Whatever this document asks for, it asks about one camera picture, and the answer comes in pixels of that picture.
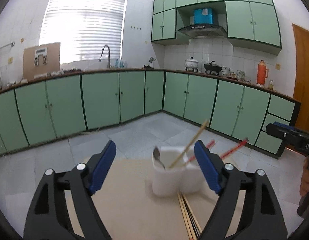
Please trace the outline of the right hand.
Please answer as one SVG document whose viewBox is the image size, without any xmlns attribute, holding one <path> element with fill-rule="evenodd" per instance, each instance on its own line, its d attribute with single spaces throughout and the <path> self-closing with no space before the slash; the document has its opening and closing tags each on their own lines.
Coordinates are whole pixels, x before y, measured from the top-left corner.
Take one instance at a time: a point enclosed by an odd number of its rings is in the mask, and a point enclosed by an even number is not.
<svg viewBox="0 0 309 240">
<path fill-rule="evenodd" d="M 299 188 L 299 194 L 301 197 L 306 196 L 306 194 L 309 192 L 309 157 L 307 157 L 303 164 L 303 173 L 301 177 L 301 185 Z"/>
</svg>

